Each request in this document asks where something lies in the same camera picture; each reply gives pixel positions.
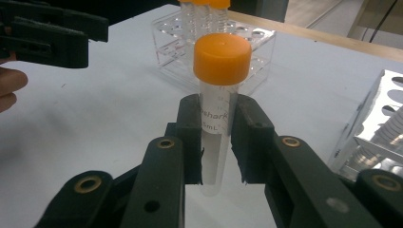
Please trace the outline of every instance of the human hand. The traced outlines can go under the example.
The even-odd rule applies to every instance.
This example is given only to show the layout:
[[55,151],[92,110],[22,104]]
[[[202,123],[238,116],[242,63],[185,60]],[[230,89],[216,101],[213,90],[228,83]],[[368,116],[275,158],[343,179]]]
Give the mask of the human hand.
[[[0,60],[0,64],[14,60],[15,54],[12,53],[8,59]],[[0,112],[9,109],[17,102],[17,97],[13,92],[27,83],[28,77],[24,72],[0,67]]]

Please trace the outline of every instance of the clear plastic tube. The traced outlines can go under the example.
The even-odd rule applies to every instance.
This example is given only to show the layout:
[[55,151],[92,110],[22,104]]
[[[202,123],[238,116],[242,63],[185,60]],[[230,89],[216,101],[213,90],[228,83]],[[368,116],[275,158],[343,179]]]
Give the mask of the clear plastic tube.
[[211,9],[212,32],[226,32],[228,24],[228,9]]
[[210,85],[201,82],[200,88],[203,148],[201,191],[206,196],[214,196],[221,189],[239,86]]
[[196,40],[211,33],[210,0],[193,0],[195,5]]
[[182,18],[182,37],[184,40],[185,64],[193,67],[194,46],[196,42],[195,5],[192,0],[180,0]]
[[212,0],[211,10],[211,29],[212,32],[226,32],[228,24],[228,8],[230,0]]
[[213,33],[195,45],[194,72],[201,80],[201,191],[215,196],[221,189],[238,88],[248,75],[250,44],[228,33]]

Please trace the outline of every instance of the floor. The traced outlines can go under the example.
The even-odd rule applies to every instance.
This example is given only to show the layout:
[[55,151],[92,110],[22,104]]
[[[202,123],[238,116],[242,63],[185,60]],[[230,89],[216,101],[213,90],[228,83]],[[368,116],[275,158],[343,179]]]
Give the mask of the floor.
[[[285,23],[347,37],[363,1],[290,0]],[[368,42],[373,32],[356,39]],[[373,43],[403,49],[403,37],[388,32],[380,31]]]
[[309,28],[342,0],[290,0],[285,23]]

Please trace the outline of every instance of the orange screw cap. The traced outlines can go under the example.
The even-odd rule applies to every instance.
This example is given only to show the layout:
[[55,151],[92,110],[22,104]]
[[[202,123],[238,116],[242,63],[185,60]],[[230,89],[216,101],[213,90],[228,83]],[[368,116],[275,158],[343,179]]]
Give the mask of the orange screw cap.
[[248,76],[251,55],[250,44],[237,35],[208,34],[196,42],[193,71],[205,83],[235,85]]

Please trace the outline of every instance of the white tabletop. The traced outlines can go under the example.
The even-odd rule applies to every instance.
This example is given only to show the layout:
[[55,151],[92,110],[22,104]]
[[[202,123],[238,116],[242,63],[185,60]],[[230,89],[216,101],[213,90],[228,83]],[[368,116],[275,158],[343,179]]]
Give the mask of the white tabletop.
[[[114,178],[141,163],[148,143],[175,122],[188,95],[160,72],[151,22],[164,6],[109,29],[91,42],[89,67],[9,63],[29,84],[0,114],[0,227],[32,227],[63,184],[87,170]],[[403,64],[278,33],[268,81],[252,97],[280,135],[309,143],[326,162],[337,137],[381,70]],[[186,227],[276,227],[263,185],[240,182],[228,153],[221,192],[186,186]]]

